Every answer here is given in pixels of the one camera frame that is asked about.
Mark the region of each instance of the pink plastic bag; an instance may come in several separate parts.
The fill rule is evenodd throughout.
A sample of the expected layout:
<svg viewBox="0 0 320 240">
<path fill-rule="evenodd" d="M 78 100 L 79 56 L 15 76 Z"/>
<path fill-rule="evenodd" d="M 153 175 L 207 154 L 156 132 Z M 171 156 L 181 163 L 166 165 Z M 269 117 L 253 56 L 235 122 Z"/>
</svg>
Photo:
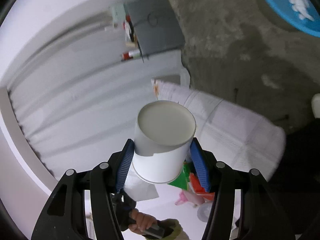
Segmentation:
<svg viewBox="0 0 320 240">
<path fill-rule="evenodd" d="M 201 205 L 204 203 L 203 197 L 198 196 L 197 194 L 190 191 L 186 191 L 186 190 L 182 190 L 179 193 L 179 197 L 180 198 L 175 202 L 176 206 L 182 205 L 185 202 L 191 202 L 196 205 Z"/>
</svg>

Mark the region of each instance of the white wall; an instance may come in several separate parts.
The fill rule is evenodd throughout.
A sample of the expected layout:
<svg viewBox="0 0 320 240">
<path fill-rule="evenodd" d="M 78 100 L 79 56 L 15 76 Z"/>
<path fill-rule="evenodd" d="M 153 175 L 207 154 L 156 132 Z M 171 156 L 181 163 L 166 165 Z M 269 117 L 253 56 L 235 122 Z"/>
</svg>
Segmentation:
<svg viewBox="0 0 320 240">
<path fill-rule="evenodd" d="M 22 233 L 31 238 L 48 195 L 28 176 L 0 130 L 0 198 Z"/>
<path fill-rule="evenodd" d="M 57 34 L 128 0 L 17 0 L 0 27 L 0 81 Z"/>
<path fill-rule="evenodd" d="M 0 129 L 12 155 L 26 174 L 49 196 L 57 185 L 57 181 L 42 165 L 21 132 L 11 108 L 6 88 L 0 88 Z"/>
</svg>

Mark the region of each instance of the white plastic cup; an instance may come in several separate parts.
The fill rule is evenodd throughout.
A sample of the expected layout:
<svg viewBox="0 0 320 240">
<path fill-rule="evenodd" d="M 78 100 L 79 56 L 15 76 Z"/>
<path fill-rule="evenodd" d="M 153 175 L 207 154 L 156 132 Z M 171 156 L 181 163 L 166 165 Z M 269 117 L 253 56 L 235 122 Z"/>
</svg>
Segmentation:
<svg viewBox="0 0 320 240">
<path fill-rule="evenodd" d="M 196 120 L 185 107 L 159 100 L 138 113 L 132 160 L 137 175 L 152 184 L 174 181 L 180 174 L 193 136 Z"/>
</svg>

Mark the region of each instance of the tool handle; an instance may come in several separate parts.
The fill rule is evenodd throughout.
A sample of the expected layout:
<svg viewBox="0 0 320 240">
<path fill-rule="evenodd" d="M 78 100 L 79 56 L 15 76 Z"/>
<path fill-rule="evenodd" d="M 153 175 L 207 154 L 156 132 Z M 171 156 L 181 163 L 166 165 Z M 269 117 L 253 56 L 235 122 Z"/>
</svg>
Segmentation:
<svg viewBox="0 0 320 240">
<path fill-rule="evenodd" d="M 129 224 L 136 224 L 137 222 L 134 219 L 129 217 L 128 223 Z M 157 237 L 158 239 L 162 239 L 164 237 L 164 228 L 161 228 L 157 224 L 152 224 L 152 226 L 150 228 L 144 230 L 143 233 Z"/>
</svg>

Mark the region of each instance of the cup rim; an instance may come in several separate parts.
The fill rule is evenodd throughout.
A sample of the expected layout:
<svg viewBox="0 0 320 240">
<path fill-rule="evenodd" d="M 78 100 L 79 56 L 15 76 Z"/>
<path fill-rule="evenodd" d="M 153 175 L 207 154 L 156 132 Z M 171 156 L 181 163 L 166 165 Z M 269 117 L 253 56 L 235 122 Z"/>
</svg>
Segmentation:
<svg viewBox="0 0 320 240">
<path fill-rule="evenodd" d="M 139 122 L 138 122 L 139 115 L 140 115 L 141 111 L 142 111 L 145 107 L 148 107 L 148 106 L 153 105 L 153 104 L 159 104 L 159 103 L 161 103 L 161 102 L 166 102 L 166 103 L 175 105 L 175 106 L 179 107 L 180 109 L 182 109 L 184 112 L 186 112 L 188 115 L 190 115 L 190 116 L 192 117 L 191 119 L 192 119 L 192 122 L 193 122 L 195 128 L 194 128 L 194 131 L 193 131 L 193 133 L 192 133 L 192 135 L 191 135 L 190 138 L 188 138 L 187 140 L 185 140 L 185 141 L 183 141 L 182 143 L 179 143 L 179 144 L 163 144 L 163 143 L 156 142 L 156 141 L 154 141 L 153 139 L 149 138 L 147 135 L 145 135 L 145 133 L 141 130 L 141 128 L 140 128 L 140 126 L 139 126 Z M 180 146 L 180 145 L 183 145 L 183 144 L 187 143 L 189 140 L 191 140 L 191 139 L 194 137 L 194 135 L 195 135 L 195 133 L 196 133 L 196 128 L 197 128 L 197 124 L 196 124 L 196 119 L 195 119 L 195 117 L 193 116 L 193 114 L 192 114 L 186 107 L 184 107 L 183 105 L 180 105 L 180 104 L 178 104 L 178 103 L 176 103 L 176 102 L 168 101 L 168 100 L 157 100 L 157 101 L 148 103 L 148 104 L 146 104 L 145 106 L 143 106 L 143 107 L 139 110 L 139 112 L 138 112 L 136 123 L 137 123 L 137 128 L 139 129 L 139 131 L 141 132 L 141 134 L 142 134 L 144 137 L 146 137 L 147 139 L 149 139 L 150 141 L 152 141 L 152 142 L 154 142 L 154 143 L 156 143 L 156 144 L 158 144 L 158 145 L 163 145 L 163 146 Z"/>
<path fill-rule="evenodd" d="M 147 180 L 147 179 L 145 179 L 144 177 L 142 177 L 142 176 L 136 171 L 133 162 L 131 163 L 131 165 L 132 165 L 132 168 L 133 168 L 134 172 L 137 174 L 137 176 L 138 176 L 140 179 L 142 179 L 143 181 L 145 181 L 145 182 L 147 182 L 147 183 L 150 183 L 150 184 L 168 184 L 168 183 L 171 183 L 171 182 L 175 181 L 175 180 L 180 176 L 180 174 L 181 174 L 181 172 L 182 172 L 182 169 L 181 169 L 181 171 L 179 172 L 179 174 L 178 174 L 174 179 L 171 179 L 171 180 L 169 180 L 169 181 L 166 181 L 166 182 L 154 182 L 154 181 L 150 181 L 150 180 Z"/>
</svg>

